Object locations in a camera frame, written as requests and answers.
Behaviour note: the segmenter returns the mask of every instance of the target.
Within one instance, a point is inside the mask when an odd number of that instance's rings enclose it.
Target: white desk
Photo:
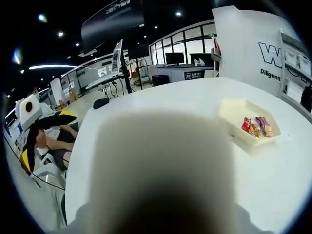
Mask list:
[[[281,232],[305,205],[312,182],[312,126],[282,100],[228,78],[171,83],[135,92],[98,109],[90,109],[76,139],[66,181],[66,214],[71,223],[88,201],[90,164],[98,126],[124,111],[179,110],[199,116],[217,115],[222,98],[245,98],[275,117],[282,135],[252,156],[233,143],[237,202],[262,230]]]

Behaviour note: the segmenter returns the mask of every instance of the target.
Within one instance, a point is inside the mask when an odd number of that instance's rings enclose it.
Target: black screen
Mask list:
[[[184,63],[183,53],[166,53],[166,64]]]
[[[128,50],[129,59],[138,59],[149,55],[148,45],[139,45]]]
[[[201,54],[190,54],[191,56],[191,63],[194,64],[194,59],[201,59],[203,60],[203,62],[205,63],[205,66],[208,66],[208,67],[213,67],[214,66],[214,61],[212,60],[211,58],[211,54],[204,54],[204,53],[201,53]]]

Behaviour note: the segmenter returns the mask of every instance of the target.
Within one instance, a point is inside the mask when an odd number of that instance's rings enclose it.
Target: letter w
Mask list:
[[[264,62],[268,64],[272,64],[272,62],[274,61],[274,65],[276,67],[282,68],[282,55],[280,53],[281,48],[277,50],[276,47],[273,45],[269,45],[269,47],[267,47],[265,43],[259,42],[258,44],[259,44]]]

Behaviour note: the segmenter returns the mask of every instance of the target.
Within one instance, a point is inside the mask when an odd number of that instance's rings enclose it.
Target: snack packet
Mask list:
[[[244,118],[244,123],[242,125],[242,129],[244,131],[246,131],[247,133],[250,133],[250,130],[251,130],[251,126],[250,126],[250,123],[251,123],[251,118]]]
[[[273,137],[274,136],[271,126],[269,125],[269,123],[267,122],[267,120],[264,117],[257,116],[257,117],[255,117],[255,120],[260,125],[260,127],[261,127],[261,129],[264,132],[266,137]]]
[[[250,135],[254,136],[256,139],[258,139],[257,134],[254,132],[254,129],[252,127],[251,121],[252,121],[251,118],[245,117],[244,123],[242,125],[242,129],[246,131],[247,133],[249,133]]]
[[[252,129],[253,129],[253,133],[254,133],[255,138],[256,138],[257,140],[259,140],[259,139],[260,139],[260,132],[259,132],[258,126],[257,126],[256,124],[252,123],[252,124],[251,124],[251,127],[252,127]]]

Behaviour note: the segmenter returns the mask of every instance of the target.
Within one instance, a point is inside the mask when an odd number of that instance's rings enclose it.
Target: black ceiling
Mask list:
[[[5,80],[5,92],[10,94],[10,106],[16,100],[24,97],[34,87],[46,88],[52,76],[60,76],[68,69],[27,70],[28,67],[41,64],[79,65],[91,60],[90,56],[78,56],[82,48],[76,47],[81,43],[81,25],[90,16],[113,2],[44,2],[30,6],[29,3],[19,4],[14,9],[16,21],[9,24],[8,30],[14,35],[14,46],[22,51],[22,64],[9,63]],[[143,0],[145,26],[123,35],[124,48],[153,41],[182,27],[213,18],[211,8],[218,4],[236,4],[237,0],[192,1],[192,0]],[[239,1],[239,8],[268,11],[262,4],[250,4],[248,0]],[[175,12],[181,11],[183,16],[176,17]],[[46,15],[48,22],[38,21],[38,14]],[[64,36],[58,38],[57,32],[63,31]],[[104,43],[96,52],[95,57],[110,53],[116,42]]]

